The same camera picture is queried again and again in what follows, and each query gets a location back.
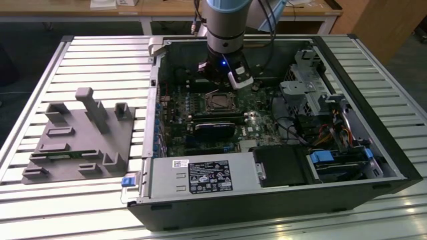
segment wooden table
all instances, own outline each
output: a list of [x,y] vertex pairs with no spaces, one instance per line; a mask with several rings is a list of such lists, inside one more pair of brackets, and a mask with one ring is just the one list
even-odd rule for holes
[[[0,22],[140,22],[145,35],[152,35],[150,22],[192,21],[193,0],[138,0],[136,6],[90,11],[89,0],[0,0]],[[318,34],[328,34],[341,10],[324,0],[286,7],[280,21],[321,22]]]

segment barcode label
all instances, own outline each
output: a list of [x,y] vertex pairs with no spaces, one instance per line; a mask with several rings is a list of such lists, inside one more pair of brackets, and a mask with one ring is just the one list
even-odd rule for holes
[[226,186],[230,186],[232,183],[230,182],[222,182],[221,184],[217,184],[217,185],[220,185],[221,187],[226,187]]
[[172,161],[172,168],[186,168],[188,162],[189,162],[188,159],[173,160]]

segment blue tab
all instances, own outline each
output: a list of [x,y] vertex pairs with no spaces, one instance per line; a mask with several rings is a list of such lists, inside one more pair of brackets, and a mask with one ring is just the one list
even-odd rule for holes
[[136,186],[136,177],[134,176],[125,176],[121,179],[121,187],[126,188],[126,187],[134,187]]
[[368,159],[373,158],[373,154],[370,152],[370,149],[365,148],[364,149],[364,153],[365,153],[365,156],[366,156]]
[[322,163],[322,162],[332,162],[333,157],[329,151],[314,151],[309,154],[309,158],[313,164]]

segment warning label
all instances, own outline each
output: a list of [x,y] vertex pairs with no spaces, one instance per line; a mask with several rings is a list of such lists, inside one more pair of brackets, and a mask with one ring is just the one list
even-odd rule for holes
[[233,190],[228,161],[188,163],[188,180],[192,194]]

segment red cable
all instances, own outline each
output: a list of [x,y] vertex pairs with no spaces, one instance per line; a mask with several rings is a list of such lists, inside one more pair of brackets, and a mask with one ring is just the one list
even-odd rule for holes
[[318,128],[318,138],[320,138],[320,136],[321,136],[321,130],[322,130],[322,128],[326,127],[326,126],[328,126],[326,124],[322,124],[322,125],[320,126],[320,128]]

